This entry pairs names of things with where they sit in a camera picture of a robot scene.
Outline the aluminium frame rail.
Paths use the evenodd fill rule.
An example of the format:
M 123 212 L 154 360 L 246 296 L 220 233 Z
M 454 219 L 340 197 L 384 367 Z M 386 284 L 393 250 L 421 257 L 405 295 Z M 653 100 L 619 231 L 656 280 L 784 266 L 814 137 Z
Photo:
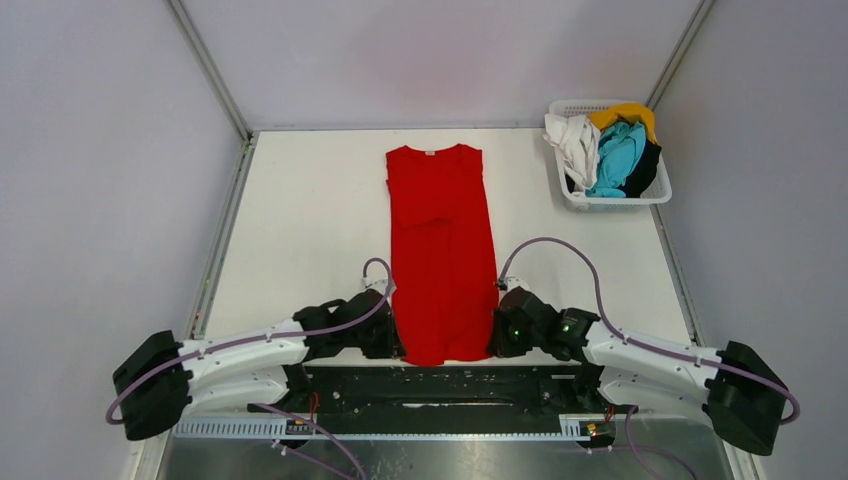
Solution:
M 192 412 L 270 408 L 306 412 L 345 435 L 542 435 L 563 415 L 622 413 L 635 395 L 602 395 L 601 369 L 577 366 L 273 366 L 192 390 L 187 373 L 161 375 L 124 401 L 130 440 Z

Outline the red t-shirt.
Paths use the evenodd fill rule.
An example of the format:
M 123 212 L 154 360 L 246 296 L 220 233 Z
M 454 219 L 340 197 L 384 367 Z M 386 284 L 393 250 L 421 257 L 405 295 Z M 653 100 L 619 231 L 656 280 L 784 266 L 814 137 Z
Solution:
M 483 153 L 457 144 L 386 155 L 392 296 L 407 362 L 488 358 L 497 276 Z

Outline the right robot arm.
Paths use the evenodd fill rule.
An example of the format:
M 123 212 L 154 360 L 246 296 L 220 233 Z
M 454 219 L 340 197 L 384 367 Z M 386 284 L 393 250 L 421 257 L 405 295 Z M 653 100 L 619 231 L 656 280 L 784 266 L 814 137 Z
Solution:
M 556 310 L 530 291 L 512 288 L 494 311 L 490 350 L 513 358 L 534 348 L 576 363 L 569 395 L 583 410 L 635 406 L 675 414 L 711 427 L 748 453 L 773 452 L 786 386 L 743 343 L 715 349 L 628 330 L 613 333 L 596 313 Z

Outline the white t-shirt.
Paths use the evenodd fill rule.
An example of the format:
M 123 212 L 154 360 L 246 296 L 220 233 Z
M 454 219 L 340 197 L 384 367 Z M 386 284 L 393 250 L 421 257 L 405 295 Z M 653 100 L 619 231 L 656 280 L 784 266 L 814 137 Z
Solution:
M 559 164 L 573 181 L 573 191 L 584 196 L 597 183 L 600 130 L 587 115 L 544 116 L 543 138 L 553 147 Z

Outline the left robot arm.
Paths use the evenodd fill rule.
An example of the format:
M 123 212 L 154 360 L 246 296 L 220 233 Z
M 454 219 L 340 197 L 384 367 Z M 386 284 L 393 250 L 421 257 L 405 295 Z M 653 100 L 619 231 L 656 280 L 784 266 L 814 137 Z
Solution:
M 264 329 L 179 341 L 148 337 L 113 373 L 117 398 L 106 420 L 130 441 L 146 440 L 199 412 L 281 405 L 296 411 L 316 400 L 305 370 L 311 360 L 357 349 L 368 359 L 405 354 L 387 297 L 374 288 L 349 300 L 304 307 Z

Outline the yellow t-shirt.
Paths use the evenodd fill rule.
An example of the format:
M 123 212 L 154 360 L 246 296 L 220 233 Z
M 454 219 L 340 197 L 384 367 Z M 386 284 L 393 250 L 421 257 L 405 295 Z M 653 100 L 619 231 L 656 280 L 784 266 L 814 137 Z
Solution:
M 601 131 L 605 131 L 618 122 L 641 123 L 645 128 L 646 138 L 653 144 L 660 144 L 656 137 L 654 112 L 639 103 L 627 102 L 613 105 L 605 110 L 589 114 L 588 118 Z

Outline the black t-shirt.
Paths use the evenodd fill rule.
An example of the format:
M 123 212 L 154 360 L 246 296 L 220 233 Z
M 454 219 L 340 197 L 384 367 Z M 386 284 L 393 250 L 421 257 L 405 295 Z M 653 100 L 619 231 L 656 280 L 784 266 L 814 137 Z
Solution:
M 635 164 L 633 171 L 619 186 L 626 198 L 639 198 L 654 181 L 661 150 L 662 148 L 659 145 L 646 141 L 642 155 Z

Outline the teal t-shirt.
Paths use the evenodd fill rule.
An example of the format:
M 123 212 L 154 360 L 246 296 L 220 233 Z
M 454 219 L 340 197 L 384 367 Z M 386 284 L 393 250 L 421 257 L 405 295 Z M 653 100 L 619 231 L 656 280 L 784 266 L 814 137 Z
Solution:
M 586 195 L 598 198 L 625 198 L 620 189 L 633 173 L 647 142 L 646 128 L 641 122 L 614 123 L 600 138 L 597 181 Z

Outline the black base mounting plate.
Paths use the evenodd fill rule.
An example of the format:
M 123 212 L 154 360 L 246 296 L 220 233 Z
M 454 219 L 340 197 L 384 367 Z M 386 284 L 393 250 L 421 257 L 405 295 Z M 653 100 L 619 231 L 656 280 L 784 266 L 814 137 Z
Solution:
M 303 413 L 334 434 L 555 434 L 563 416 L 622 415 L 590 390 L 595 367 L 291 367 L 273 408 Z

